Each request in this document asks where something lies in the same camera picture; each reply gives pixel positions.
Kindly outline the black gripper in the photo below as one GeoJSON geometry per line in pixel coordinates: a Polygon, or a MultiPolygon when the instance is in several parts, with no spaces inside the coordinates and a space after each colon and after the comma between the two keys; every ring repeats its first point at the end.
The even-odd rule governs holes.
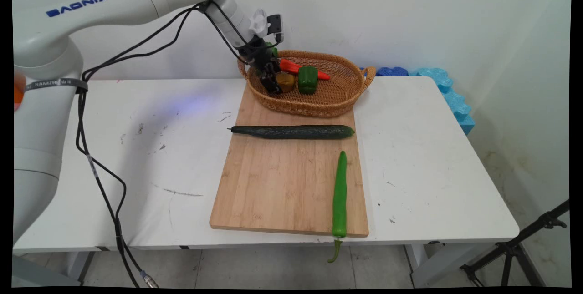
{"type": "Polygon", "coordinates": [[[277,82],[277,45],[266,41],[256,41],[238,47],[238,53],[249,65],[248,75],[254,76],[269,94],[281,94],[283,90],[277,82]]]}

